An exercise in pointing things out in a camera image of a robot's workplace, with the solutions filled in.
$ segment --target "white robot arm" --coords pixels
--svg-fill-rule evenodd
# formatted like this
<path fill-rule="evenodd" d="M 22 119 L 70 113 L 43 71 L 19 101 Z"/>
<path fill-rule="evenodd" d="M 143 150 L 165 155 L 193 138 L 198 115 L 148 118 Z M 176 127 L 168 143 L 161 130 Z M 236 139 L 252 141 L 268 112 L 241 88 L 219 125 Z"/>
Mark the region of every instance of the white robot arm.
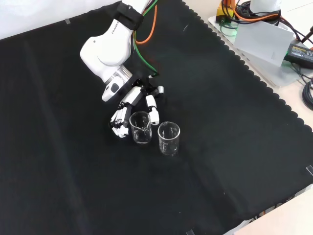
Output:
<path fill-rule="evenodd" d="M 150 0 L 123 0 L 123 10 L 142 14 Z M 131 54 L 130 38 L 133 30 L 114 19 L 103 35 L 89 38 L 80 56 L 88 68 L 107 85 L 102 99 L 108 101 L 131 78 L 132 74 L 123 66 Z"/>
<path fill-rule="evenodd" d="M 123 0 L 110 28 L 103 35 L 89 38 L 84 44 L 80 56 L 88 68 L 107 85 L 102 99 L 108 101 L 132 77 L 123 66 L 131 54 L 131 34 L 143 19 L 142 12 L 151 0 Z M 147 92 L 144 85 L 134 86 L 119 103 L 117 111 L 111 118 L 110 126 L 120 138 L 128 135 L 129 118 L 132 108 L 146 95 L 146 103 L 153 125 L 159 124 L 159 115 L 155 96 L 164 93 L 162 86 Z"/>

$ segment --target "black strap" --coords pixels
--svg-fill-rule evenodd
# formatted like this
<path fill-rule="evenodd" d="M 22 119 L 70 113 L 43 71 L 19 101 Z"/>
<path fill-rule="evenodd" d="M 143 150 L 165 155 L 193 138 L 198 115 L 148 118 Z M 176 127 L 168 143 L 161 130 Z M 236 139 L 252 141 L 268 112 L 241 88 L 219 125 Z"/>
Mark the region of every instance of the black strap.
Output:
<path fill-rule="evenodd" d="M 132 6 L 120 3 L 117 13 L 114 17 L 130 30 L 137 30 L 141 25 L 144 17 L 138 13 Z"/>

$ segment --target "cable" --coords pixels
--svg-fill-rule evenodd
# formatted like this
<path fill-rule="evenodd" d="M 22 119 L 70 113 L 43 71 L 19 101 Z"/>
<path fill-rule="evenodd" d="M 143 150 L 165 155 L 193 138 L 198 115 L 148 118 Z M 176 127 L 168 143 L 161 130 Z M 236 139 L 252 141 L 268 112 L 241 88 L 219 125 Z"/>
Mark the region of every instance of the cable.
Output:
<path fill-rule="evenodd" d="M 138 45 L 142 45 L 142 44 L 145 44 L 147 41 L 149 41 L 153 35 L 153 32 L 155 30 L 155 26 L 156 26 L 156 21 L 157 21 L 157 5 L 155 6 L 155 16 L 154 16 L 154 19 L 153 19 L 153 25 L 152 25 L 152 29 L 151 29 L 151 32 L 150 32 L 150 35 L 148 36 L 148 38 L 142 42 L 139 42 L 139 41 L 136 41 L 136 43 Z"/>
<path fill-rule="evenodd" d="M 300 66 L 299 66 L 299 69 L 297 69 L 297 68 L 294 66 L 293 63 L 291 63 L 291 65 L 293 66 L 293 68 L 295 69 L 295 71 L 297 72 L 297 74 L 299 74 L 299 75 L 301 75 L 301 76 L 303 76 L 303 77 L 306 77 L 306 78 L 308 78 L 308 79 L 312 79 L 312 78 L 310 78 L 310 77 L 304 75 L 304 74 L 301 72 L 301 67 L 300 67 Z"/>
<path fill-rule="evenodd" d="M 136 45 L 136 43 L 134 43 L 134 48 L 135 48 L 135 51 L 137 52 L 139 58 L 146 64 L 146 66 L 148 68 L 150 68 L 151 70 L 153 70 L 155 73 L 157 73 L 157 70 L 152 66 L 150 65 L 143 57 L 142 55 L 140 54 L 139 50 L 138 50 L 138 47 Z"/>
<path fill-rule="evenodd" d="M 148 9 L 142 14 L 143 16 L 145 16 L 153 7 L 154 5 L 157 3 L 157 0 L 155 0 L 149 7 Z M 136 41 L 136 31 L 134 32 L 134 40 Z M 152 76 L 156 76 L 158 75 L 158 72 L 157 70 L 152 66 L 150 65 L 143 57 L 142 55 L 140 54 L 139 50 L 138 50 L 138 47 L 136 45 L 136 43 L 134 43 L 134 49 L 135 51 L 137 52 L 137 55 L 139 56 L 139 58 L 142 60 L 142 62 L 149 68 L 151 69 L 153 72 L 155 72 Z"/>
<path fill-rule="evenodd" d="M 245 7 L 249 7 L 250 9 L 250 1 L 246 2 Z M 269 18 L 276 18 L 276 19 L 279 19 L 280 18 L 280 11 L 277 12 L 268 12 L 267 15 L 265 16 L 249 16 L 247 19 L 246 16 L 243 16 L 243 15 L 240 15 L 240 13 L 237 12 L 238 10 L 238 7 L 241 7 L 240 5 L 238 5 L 238 3 L 235 2 L 235 0 L 231 0 L 231 8 L 233 9 L 234 11 L 234 14 L 240 19 L 240 20 L 243 20 L 243 21 L 247 21 L 247 22 L 257 22 L 257 21 L 261 21 L 261 20 L 265 20 L 265 19 L 269 19 Z"/>
<path fill-rule="evenodd" d="M 143 16 L 145 16 L 152 7 L 154 7 L 154 5 L 157 3 L 157 0 L 155 0 L 150 6 L 148 6 L 147 10 L 145 10 L 145 12 L 142 14 Z"/>
<path fill-rule="evenodd" d="M 303 80 L 303 82 L 305 83 L 304 89 L 302 91 L 302 100 L 304 102 L 304 104 L 313 111 L 313 97 L 311 94 L 311 90 L 313 90 L 312 87 L 312 83 L 313 83 L 313 78 L 310 78 L 306 75 L 304 75 L 301 72 L 301 67 L 299 66 L 299 70 L 293 65 L 293 63 L 291 63 L 291 65 L 293 66 L 293 68 L 296 70 L 296 72 L 300 75 L 301 79 Z"/>
<path fill-rule="evenodd" d="M 238 4 L 239 1 L 236 3 L 235 0 L 231 0 L 231 8 L 234 11 L 235 16 L 239 19 L 234 19 L 229 11 L 228 6 L 224 5 L 224 0 L 222 0 L 222 11 L 227 19 L 229 19 L 232 22 L 236 22 L 238 24 L 253 24 L 259 21 L 265 21 L 265 22 L 272 22 L 274 25 L 278 25 L 279 22 L 289 27 L 296 35 L 296 38 L 298 41 L 301 41 L 300 36 L 303 36 L 303 40 L 308 40 L 313 44 L 313 41 L 310 40 L 307 36 L 300 33 L 298 30 L 296 30 L 285 18 L 281 16 L 281 10 L 279 11 L 273 11 L 273 12 L 256 12 L 253 13 L 250 10 L 250 3 L 251 1 L 247 1 L 242 3 L 241 5 Z"/>
<path fill-rule="evenodd" d="M 308 82 L 302 92 L 302 100 L 304 104 L 313 111 L 313 97 L 311 94 L 312 80 Z"/>

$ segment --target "scalloped edge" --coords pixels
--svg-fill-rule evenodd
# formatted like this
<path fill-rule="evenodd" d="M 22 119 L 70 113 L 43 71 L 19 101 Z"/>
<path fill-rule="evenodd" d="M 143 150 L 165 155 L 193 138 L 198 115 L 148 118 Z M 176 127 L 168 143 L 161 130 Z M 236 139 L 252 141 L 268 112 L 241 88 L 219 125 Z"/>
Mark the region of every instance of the scalloped edge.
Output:
<path fill-rule="evenodd" d="M 301 123 L 302 126 L 304 126 L 304 128 L 306 130 L 308 130 L 309 132 L 313 132 L 312 127 L 310 127 L 309 125 L 306 125 L 304 120 L 302 118 L 299 117 L 299 114 L 297 112 L 295 112 L 294 110 L 292 110 L 292 107 L 288 104 L 286 104 L 286 101 L 282 98 L 280 98 L 280 95 L 275 93 L 274 90 L 268 86 L 268 84 L 266 83 L 266 81 L 263 81 L 259 76 L 255 75 L 254 71 L 252 71 L 250 69 L 250 66 L 247 64 L 247 62 L 245 60 L 242 59 L 242 57 L 240 55 L 238 55 L 234 50 L 232 50 L 225 42 L 225 40 L 222 39 L 222 37 L 220 37 L 207 23 L 204 22 L 204 20 L 201 19 L 201 17 L 198 15 L 197 12 L 195 12 L 193 9 L 191 9 L 186 2 L 184 2 L 183 0 L 178 0 L 179 2 L 181 2 L 181 6 L 183 8 L 186 8 L 188 11 L 190 11 L 190 13 L 202 24 L 204 24 L 208 30 L 210 30 L 210 32 L 215 35 L 222 43 L 222 45 L 229 51 L 229 53 L 232 54 L 232 56 L 234 56 L 234 58 L 236 60 L 239 60 L 240 63 L 243 65 L 243 68 L 247 71 L 249 71 L 250 73 L 252 73 L 252 77 L 254 79 L 257 79 L 258 82 L 260 82 L 260 84 L 265 88 L 266 92 L 271 94 L 271 95 L 275 95 L 276 99 L 278 100 L 279 103 L 282 103 L 284 105 L 284 107 L 286 109 L 288 109 L 289 112 L 292 113 L 292 115 L 295 115 L 295 121 L 298 123 Z"/>

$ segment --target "orange cable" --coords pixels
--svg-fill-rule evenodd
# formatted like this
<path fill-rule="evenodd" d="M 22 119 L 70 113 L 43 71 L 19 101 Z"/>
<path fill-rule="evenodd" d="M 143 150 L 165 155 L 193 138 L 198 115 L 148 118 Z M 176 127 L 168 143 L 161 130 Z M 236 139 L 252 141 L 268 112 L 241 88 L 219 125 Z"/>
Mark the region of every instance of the orange cable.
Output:
<path fill-rule="evenodd" d="M 238 15 L 238 13 L 236 12 L 236 2 L 235 2 L 235 0 L 231 0 L 231 8 L 233 9 L 235 15 L 239 19 L 241 19 L 243 21 L 260 21 L 260 20 L 264 20 L 264 19 L 272 17 L 272 16 L 278 16 L 278 14 L 273 14 L 273 15 L 269 15 L 269 16 L 263 16 L 263 17 L 260 17 L 260 18 L 257 18 L 257 19 L 246 19 L 246 18 L 243 18 L 240 15 Z"/>
<path fill-rule="evenodd" d="M 145 41 L 138 42 L 138 41 L 136 40 L 136 43 L 137 43 L 138 45 L 145 44 L 147 41 L 149 41 L 149 40 L 151 39 L 151 37 L 152 37 L 152 35 L 153 35 L 153 32 L 154 32 L 154 30 L 155 30 L 156 21 L 157 21 L 157 5 L 155 6 L 155 17 L 154 17 L 154 19 L 153 19 L 153 25 L 152 25 L 152 29 L 151 29 L 150 35 L 148 36 L 148 38 L 147 38 Z"/>

